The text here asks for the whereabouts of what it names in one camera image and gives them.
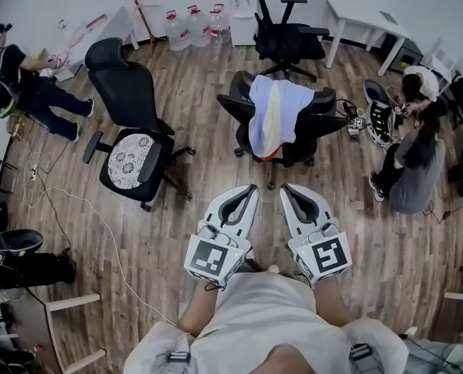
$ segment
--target white shoe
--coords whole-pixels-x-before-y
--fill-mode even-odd
[[[377,184],[375,184],[375,176],[377,176],[376,172],[373,171],[370,173],[369,184],[370,188],[373,190],[373,198],[375,198],[378,203],[381,203],[384,201],[384,194],[382,190],[377,187]]]
[[[93,113],[94,113],[94,99],[93,98],[88,98],[87,102],[90,103],[90,105],[91,105],[91,112],[87,116],[87,118],[91,118],[93,116]]]
[[[76,125],[77,125],[77,135],[76,135],[76,138],[72,141],[73,143],[77,143],[79,141],[79,135],[81,131],[81,126],[79,126],[79,123],[76,122]]]
[[[280,273],[280,267],[278,267],[277,265],[269,265],[266,271],[269,273]]]

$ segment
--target white t-shirt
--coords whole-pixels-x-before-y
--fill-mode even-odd
[[[436,101],[440,95],[440,84],[437,81],[436,75],[424,66],[407,66],[404,74],[414,75],[420,73],[423,77],[422,87],[420,93],[429,98],[431,101]]]
[[[247,374],[280,344],[295,346],[316,374],[349,374],[352,344],[375,344],[386,374],[402,374],[408,349],[383,324],[356,320],[331,326],[315,313],[313,291],[276,273],[237,273],[219,292],[216,312],[195,339],[156,323],[125,363],[125,374]],[[188,363],[168,363],[189,352]]]

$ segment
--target person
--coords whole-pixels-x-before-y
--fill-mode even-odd
[[[445,148],[438,138],[439,128],[434,111],[423,111],[419,129],[408,133],[401,144],[389,147],[380,173],[369,176],[377,202],[388,198],[394,210],[406,214],[426,207],[444,165]]]
[[[352,345],[370,341],[386,374],[403,372],[406,346],[377,320],[355,320],[333,277],[313,293],[277,266],[243,267],[222,292],[199,280],[178,325],[155,323],[124,373],[346,374]]]
[[[423,66],[410,65],[405,68],[401,81],[401,91],[405,97],[405,115],[420,114],[426,108],[434,110],[436,115],[446,114],[445,107],[438,100],[440,84],[436,75]]]
[[[49,106],[60,107],[73,114],[90,118],[94,113],[94,100],[80,101],[72,94],[53,84],[50,78],[41,77],[37,71],[58,69],[63,62],[37,60],[22,53],[15,45],[6,44],[6,26],[0,23],[0,72],[12,83],[18,83],[17,108],[34,116],[56,133],[73,141],[79,140],[79,123],[67,121],[53,113]]]

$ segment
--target white robot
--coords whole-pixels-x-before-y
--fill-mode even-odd
[[[339,232],[338,220],[327,201],[300,185],[284,184],[280,195],[292,236],[287,247],[311,285],[351,266],[348,239]],[[185,258],[190,275],[226,286],[251,249],[247,237],[258,201],[257,186],[243,185],[210,202],[205,219],[198,223],[197,235],[190,237]]]

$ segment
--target black backpack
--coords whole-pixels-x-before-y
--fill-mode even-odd
[[[6,47],[0,48],[0,118],[7,118],[16,113],[19,103],[18,82],[12,82],[5,73],[1,72]]]

